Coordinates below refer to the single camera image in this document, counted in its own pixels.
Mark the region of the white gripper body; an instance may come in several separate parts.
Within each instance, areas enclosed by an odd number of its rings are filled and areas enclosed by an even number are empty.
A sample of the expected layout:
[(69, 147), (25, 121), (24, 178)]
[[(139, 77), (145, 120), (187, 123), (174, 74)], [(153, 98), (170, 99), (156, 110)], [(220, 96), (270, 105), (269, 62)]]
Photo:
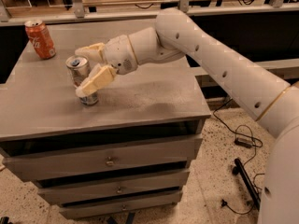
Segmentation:
[(138, 67), (128, 35), (110, 39), (104, 46), (103, 56), (117, 70), (118, 75), (134, 72)]

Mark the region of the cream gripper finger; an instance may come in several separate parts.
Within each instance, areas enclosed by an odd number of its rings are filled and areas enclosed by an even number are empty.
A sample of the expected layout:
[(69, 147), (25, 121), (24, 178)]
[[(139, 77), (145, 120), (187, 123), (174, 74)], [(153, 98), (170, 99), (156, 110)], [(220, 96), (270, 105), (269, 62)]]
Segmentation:
[(87, 97), (110, 84), (117, 75), (117, 70), (111, 65), (97, 64), (90, 73), (89, 67), (84, 65), (76, 69), (83, 75), (82, 82), (76, 88), (77, 97)]
[(105, 61), (102, 54), (104, 47), (104, 43), (96, 43), (87, 47), (76, 49), (75, 54), (84, 56), (94, 62), (103, 63)]

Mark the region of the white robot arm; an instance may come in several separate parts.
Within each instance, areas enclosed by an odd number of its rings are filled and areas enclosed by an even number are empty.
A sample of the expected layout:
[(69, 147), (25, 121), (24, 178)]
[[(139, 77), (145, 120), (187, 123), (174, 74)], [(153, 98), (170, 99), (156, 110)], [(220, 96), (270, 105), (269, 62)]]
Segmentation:
[(176, 8), (160, 11), (154, 27), (75, 51), (96, 67), (76, 89), (83, 97), (145, 63), (187, 54), (240, 107), (276, 138), (268, 158), (258, 224), (299, 224), (299, 87), (273, 75), (205, 33)]

